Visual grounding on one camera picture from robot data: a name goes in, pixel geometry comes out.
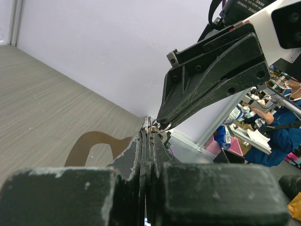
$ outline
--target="white wall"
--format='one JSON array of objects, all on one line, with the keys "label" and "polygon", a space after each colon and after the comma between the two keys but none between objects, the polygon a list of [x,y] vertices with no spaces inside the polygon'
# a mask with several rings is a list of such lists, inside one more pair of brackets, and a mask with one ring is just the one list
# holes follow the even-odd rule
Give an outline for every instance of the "white wall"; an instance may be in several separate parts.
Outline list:
[{"label": "white wall", "polygon": [[0,0],[0,45],[8,45],[13,0]]},{"label": "white wall", "polygon": [[[171,67],[166,55],[196,42],[210,3],[26,0],[18,47],[135,115],[155,118]],[[203,109],[177,130],[197,140],[228,101]]]}]

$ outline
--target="blue shirt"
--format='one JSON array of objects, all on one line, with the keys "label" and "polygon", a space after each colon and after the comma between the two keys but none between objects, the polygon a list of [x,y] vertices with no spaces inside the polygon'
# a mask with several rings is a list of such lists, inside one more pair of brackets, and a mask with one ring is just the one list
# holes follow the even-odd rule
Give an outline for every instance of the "blue shirt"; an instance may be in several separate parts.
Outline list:
[{"label": "blue shirt", "polygon": [[[301,106],[301,100],[297,101],[295,104]],[[245,123],[254,123],[259,116],[256,115],[250,119],[245,120]],[[288,110],[286,107],[281,107],[278,112],[274,114],[274,121],[271,126],[288,124],[293,121],[299,120],[294,113]],[[271,147],[272,153],[267,155],[255,147],[245,156],[248,162],[261,164],[264,166],[277,166],[283,159],[294,149],[296,149],[301,144],[301,129],[299,128],[289,128],[289,129],[279,129],[269,133],[270,141],[269,145]]]}]

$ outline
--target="brown curved object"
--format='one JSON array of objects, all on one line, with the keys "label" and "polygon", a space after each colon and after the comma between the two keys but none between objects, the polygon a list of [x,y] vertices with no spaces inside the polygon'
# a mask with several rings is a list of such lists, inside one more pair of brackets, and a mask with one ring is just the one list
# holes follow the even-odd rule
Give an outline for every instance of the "brown curved object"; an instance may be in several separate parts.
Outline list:
[{"label": "brown curved object", "polygon": [[71,149],[65,166],[85,166],[90,149],[96,144],[110,145],[113,159],[115,159],[127,148],[131,139],[132,137],[127,137],[123,140],[118,140],[108,134],[97,131],[84,133]]}]

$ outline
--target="person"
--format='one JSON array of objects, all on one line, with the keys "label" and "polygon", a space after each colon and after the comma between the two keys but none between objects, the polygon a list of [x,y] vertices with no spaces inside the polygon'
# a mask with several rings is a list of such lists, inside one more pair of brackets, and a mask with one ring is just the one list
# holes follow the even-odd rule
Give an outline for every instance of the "person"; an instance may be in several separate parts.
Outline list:
[{"label": "person", "polygon": [[[284,95],[290,94],[289,99],[298,106],[301,106],[301,83],[290,80],[289,87]],[[274,115],[270,112],[264,113],[259,109],[251,107],[256,115],[246,119],[244,123],[252,124],[258,118],[263,118],[267,125],[283,125],[299,120],[297,116],[286,107],[281,107]],[[279,129],[268,133],[270,136],[269,145],[272,153],[270,155],[252,147],[245,155],[249,163],[261,164],[267,167],[279,165],[284,158],[301,144],[301,129],[289,128]]]}]

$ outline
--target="yellow bag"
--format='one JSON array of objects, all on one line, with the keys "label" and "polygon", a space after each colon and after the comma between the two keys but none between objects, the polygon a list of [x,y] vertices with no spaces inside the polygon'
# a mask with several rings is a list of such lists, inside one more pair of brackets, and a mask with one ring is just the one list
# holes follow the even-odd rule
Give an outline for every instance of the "yellow bag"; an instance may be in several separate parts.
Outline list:
[{"label": "yellow bag", "polygon": [[301,221],[301,192],[288,204],[288,210],[294,219]]}]

